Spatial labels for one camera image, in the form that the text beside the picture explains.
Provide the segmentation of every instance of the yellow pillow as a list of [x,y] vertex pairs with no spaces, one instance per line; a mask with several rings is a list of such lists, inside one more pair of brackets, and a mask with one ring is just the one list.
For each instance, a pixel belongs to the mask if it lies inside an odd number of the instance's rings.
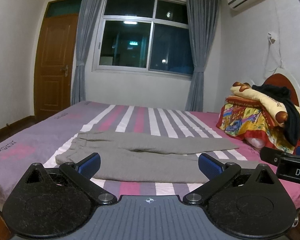
[[[252,89],[247,84],[236,82],[231,87],[231,92],[237,96],[259,101],[269,112],[272,118],[279,126],[284,127],[284,122],[288,118],[287,110],[283,103],[280,103],[273,98]],[[300,114],[300,107],[295,106]]]

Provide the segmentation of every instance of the metal screw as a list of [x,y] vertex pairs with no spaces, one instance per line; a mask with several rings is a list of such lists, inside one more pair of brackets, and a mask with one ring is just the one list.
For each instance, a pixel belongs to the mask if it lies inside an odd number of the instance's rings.
[[191,193],[191,194],[188,194],[186,196],[186,199],[191,201],[191,202],[198,202],[201,200],[201,196],[199,194],[196,194],[196,193]]
[[109,194],[109,193],[104,193],[104,194],[99,195],[98,198],[102,202],[110,202],[111,200],[114,199],[114,196],[112,194]]

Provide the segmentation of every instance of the power cord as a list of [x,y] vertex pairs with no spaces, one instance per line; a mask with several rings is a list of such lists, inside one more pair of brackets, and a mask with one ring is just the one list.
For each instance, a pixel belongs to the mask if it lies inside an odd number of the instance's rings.
[[266,67],[265,57],[266,57],[266,55],[269,56],[269,52],[270,52],[271,45],[274,44],[274,42],[271,41],[269,35],[268,35],[268,46],[267,46],[266,51],[265,51],[265,53],[264,53],[262,63],[263,63],[263,66],[264,66],[264,68],[265,68],[266,71],[268,71],[268,72],[273,72],[273,74],[274,74],[274,72],[275,72],[278,68],[285,69],[285,64],[283,63],[282,56],[281,56],[281,36],[280,36],[280,21],[279,21],[278,8],[277,8],[277,3],[276,3],[276,1],[273,0],[273,2],[274,2],[274,9],[275,9],[275,14],[276,14],[276,18],[277,18],[277,23],[278,23],[279,53],[277,52],[276,49],[274,49],[274,51],[276,52],[277,56],[278,56],[279,59],[280,59],[280,64],[279,64],[274,70],[269,70],[269,69]]

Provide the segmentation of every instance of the colorful blanket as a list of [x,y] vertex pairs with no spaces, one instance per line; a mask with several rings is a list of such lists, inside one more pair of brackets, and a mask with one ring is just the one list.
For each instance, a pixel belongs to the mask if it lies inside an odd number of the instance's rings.
[[217,127],[227,135],[240,140],[259,138],[265,142],[266,147],[279,149],[291,154],[295,149],[284,138],[281,127],[270,128],[267,125],[261,109],[226,104],[221,111]]

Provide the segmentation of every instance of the striped bedsheet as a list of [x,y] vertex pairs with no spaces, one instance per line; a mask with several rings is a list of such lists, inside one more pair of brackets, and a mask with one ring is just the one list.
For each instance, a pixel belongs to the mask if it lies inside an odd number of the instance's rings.
[[[115,130],[116,132],[142,132],[156,136],[184,138],[188,136],[202,138],[227,137],[215,128],[218,114],[195,113],[160,108],[108,105],[90,122],[84,124],[80,131]],[[56,166],[55,156],[69,149],[74,134],[63,144],[54,155],[44,164],[46,168]],[[241,161],[258,160],[258,153],[248,145],[242,144],[243,149],[214,151],[208,154],[216,159],[236,159]],[[113,193],[120,195],[180,195],[181,197],[202,184],[185,183],[149,183],[149,182],[120,182],[111,180],[91,179],[94,183]]]
[[[90,101],[80,102],[25,129],[0,143],[0,210],[7,197],[31,163],[55,167],[55,156],[65,152],[79,131],[114,130],[156,136],[228,138],[239,148],[214,151],[216,159],[260,161],[259,153],[242,141],[216,128],[218,114],[118,106]],[[92,179],[104,189],[120,195],[180,195],[201,184],[120,182]],[[282,181],[295,205],[300,207],[300,185]]]

